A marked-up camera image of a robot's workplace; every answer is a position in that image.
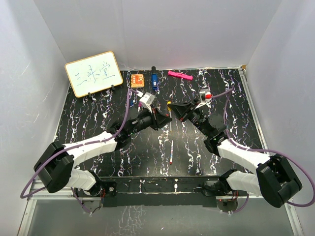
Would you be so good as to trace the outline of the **yellow marker pen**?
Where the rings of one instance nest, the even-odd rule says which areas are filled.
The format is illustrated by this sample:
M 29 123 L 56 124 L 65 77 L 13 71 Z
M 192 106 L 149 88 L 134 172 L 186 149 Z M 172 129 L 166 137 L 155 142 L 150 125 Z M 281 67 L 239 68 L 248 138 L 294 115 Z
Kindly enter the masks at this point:
M 171 110 L 169 110 L 169 117 L 171 119 L 170 123 L 169 123 L 169 129 L 170 129 L 170 132 L 172 131 L 172 112 Z

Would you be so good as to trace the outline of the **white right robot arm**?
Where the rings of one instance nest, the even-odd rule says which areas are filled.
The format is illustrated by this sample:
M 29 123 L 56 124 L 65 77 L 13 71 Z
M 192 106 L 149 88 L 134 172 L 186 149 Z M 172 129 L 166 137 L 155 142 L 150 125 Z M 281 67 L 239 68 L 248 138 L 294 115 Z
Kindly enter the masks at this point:
M 249 151 L 248 148 L 233 144 L 225 132 L 226 125 L 219 114 L 206 115 L 199 107 L 199 101 L 170 103 L 168 108 L 176 118 L 189 120 L 203 135 L 207 150 L 219 157 L 231 160 L 248 173 L 230 170 L 220 177 L 215 186 L 225 195 L 236 190 L 262 196 L 270 205 L 280 208 L 302 189 L 302 183 L 287 158 L 264 151 Z

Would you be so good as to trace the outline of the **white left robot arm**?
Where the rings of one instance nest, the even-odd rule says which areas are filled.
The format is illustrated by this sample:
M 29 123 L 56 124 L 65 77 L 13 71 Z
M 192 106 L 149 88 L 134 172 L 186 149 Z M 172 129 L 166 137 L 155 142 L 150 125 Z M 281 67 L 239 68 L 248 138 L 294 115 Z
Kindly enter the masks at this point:
M 127 119 L 120 117 L 101 134 L 71 144 L 52 142 L 34 166 L 49 193 L 64 187 L 82 189 L 87 195 L 97 196 L 104 189 L 103 181 L 92 171 L 77 169 L 80 163 L 104 153 L 115 152 L 131 142 L 131 137 L 148 127 L 159 130 L 172 121 L 158 109 L 132 109 Z

